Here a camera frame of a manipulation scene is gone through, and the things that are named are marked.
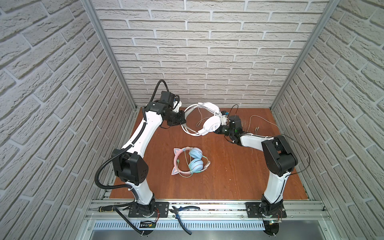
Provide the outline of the pink blue cat-ear headphones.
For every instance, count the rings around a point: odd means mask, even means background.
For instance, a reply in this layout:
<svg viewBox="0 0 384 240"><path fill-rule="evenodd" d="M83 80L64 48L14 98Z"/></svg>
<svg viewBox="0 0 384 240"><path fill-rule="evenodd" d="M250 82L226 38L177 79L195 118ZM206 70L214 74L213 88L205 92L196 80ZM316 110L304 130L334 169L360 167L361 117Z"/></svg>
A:
<svg viewBox="0 0 384 240"><path fill-rule="evenodd" d="M174 167L171 175L180 175L184 178L189 178L193 174L202 173L208 169L211 162L203 155L203 151L199 148L185 147L185 148L174 148ZM184 153L186 157L188 171L182 171L179 169L179 156Z"/></svg>

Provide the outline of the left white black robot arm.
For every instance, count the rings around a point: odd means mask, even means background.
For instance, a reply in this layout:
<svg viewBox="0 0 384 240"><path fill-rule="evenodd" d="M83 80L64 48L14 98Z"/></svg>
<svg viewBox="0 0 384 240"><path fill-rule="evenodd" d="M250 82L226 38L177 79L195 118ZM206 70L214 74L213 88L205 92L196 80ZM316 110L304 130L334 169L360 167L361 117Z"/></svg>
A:
<svg viewBox="0 0 384 240"><path fill-rule="evenodd" d="M186 122L185 113L180 110L181 105L180 96L162 91L159 100L151 100L142 108L143 119L129 141L121 150L117 149L112 153L115 175L124 182L124 188L132 191L134 206L144 216L155 211L156 202L147 182L149 166L144 161L145 151L163 121L170 127Z"/></svg>

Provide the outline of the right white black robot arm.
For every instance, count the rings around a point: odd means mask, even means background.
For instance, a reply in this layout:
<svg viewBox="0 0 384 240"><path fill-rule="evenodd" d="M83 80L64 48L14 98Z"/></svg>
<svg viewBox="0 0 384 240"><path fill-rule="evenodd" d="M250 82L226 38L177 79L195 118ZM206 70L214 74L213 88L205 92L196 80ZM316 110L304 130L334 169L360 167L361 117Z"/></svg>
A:
<svg viewBox="0 0 384 240"><path fill-rule="evenodd" d="M219 121L214 127L216 134L230 137L231 142L242 147L260 150L264 153L270 171L267 188L262 195L259 212L270 217L273 212L283 208L283 194L288 177L292 174L298 160L282 135L262 137L243 131L241 119L230 116L229 122Z"/></svg>

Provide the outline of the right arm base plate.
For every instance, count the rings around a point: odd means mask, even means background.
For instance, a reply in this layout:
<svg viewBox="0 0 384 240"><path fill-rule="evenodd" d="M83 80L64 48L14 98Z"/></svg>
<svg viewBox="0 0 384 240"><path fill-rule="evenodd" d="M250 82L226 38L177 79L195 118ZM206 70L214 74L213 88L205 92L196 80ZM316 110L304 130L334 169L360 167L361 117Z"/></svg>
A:
<svg viewBox="0 0 384 240"><path fill-rule="evenodd" d="M246 202L248 218L286 218L287 213L283 201L275 204L264 202Z"/></svg>

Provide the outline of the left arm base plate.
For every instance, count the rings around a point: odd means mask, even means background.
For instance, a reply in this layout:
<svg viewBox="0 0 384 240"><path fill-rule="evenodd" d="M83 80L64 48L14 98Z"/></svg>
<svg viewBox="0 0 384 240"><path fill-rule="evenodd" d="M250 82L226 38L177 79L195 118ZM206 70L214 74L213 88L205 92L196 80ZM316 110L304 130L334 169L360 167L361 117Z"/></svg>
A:
<svg viewBox="0 0 384 240"><path fill-rule="evenodd" d="M133 204L129 208L129 218L160 218L168 217L169 202L151 202L149 205Z"/></svg>

